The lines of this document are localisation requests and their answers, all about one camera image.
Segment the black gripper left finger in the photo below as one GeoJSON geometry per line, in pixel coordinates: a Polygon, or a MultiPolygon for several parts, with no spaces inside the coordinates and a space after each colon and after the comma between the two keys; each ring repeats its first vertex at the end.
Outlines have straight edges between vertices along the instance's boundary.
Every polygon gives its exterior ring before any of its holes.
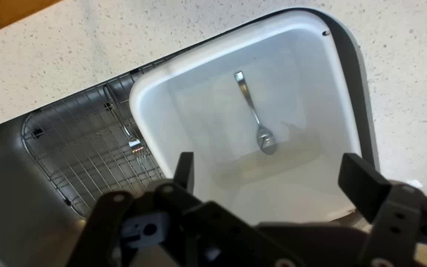
{"type": "Polygon", "coordinates": [[[180,154],[174,180],[187,191],[195,188],[195,152],[183,151],[180,154]]]}

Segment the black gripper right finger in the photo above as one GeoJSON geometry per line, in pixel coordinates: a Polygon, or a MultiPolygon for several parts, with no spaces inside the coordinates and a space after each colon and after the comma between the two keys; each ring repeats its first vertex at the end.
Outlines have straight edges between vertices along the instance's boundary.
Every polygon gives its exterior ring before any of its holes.
{"type": "Polygon", "coordinates": [[[338,185],[362,216],[372,222],[392,189],[392,183],[365,158],[344,152],[338,185]]]}

